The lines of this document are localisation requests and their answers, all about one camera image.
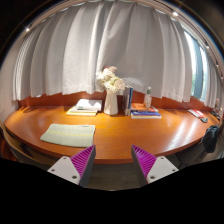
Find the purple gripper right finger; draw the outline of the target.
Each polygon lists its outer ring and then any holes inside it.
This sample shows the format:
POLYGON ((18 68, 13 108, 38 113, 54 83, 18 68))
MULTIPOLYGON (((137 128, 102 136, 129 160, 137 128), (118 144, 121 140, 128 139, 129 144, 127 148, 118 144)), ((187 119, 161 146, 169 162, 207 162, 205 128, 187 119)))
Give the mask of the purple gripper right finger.
POLYGON ((131 156, 141 186, 150 184, 178 171, 166 157, 156 157, 136 145, 131 146, 131 156))

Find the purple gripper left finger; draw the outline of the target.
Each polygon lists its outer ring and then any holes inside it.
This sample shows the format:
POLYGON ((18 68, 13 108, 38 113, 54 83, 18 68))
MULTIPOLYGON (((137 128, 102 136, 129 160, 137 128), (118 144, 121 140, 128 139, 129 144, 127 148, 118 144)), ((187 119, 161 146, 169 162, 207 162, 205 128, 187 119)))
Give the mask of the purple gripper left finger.
POLYGON ((96 148, 92 145, 71 157, 61 157, 48 171, 76 185, 86 187, 95 156, 96 148))

